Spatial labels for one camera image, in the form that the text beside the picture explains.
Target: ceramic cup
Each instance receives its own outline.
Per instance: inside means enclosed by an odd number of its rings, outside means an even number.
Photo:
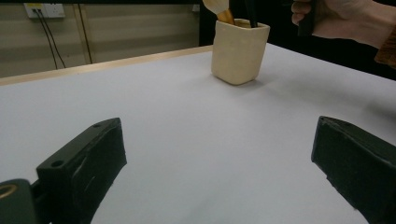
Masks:
[[[235,19],[235,25],[217,21],[212,74],[232,85],[255,79],[262,66],[269,33],[270,27],[262,23],[250,28],[247,20]]]

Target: beige wall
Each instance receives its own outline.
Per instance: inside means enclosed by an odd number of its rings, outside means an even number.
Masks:
[[[191,9],[192,5],[64,5],[64,19],[47,21],[70,67],[90,62],[85,35],[94,63],[197,47],[199,18]],[[0,4],[0,77],[53,69],[39,20],[29,19],[23,4]]]

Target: white tabletop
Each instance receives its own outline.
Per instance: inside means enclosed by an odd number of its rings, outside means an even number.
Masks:
[[[396,82],[268,45],[230,86],[211,52],[0,87],[0,182],[119,117],[128,164],[92,223],[367,223],[310,156],[319,116],[396,145]]]

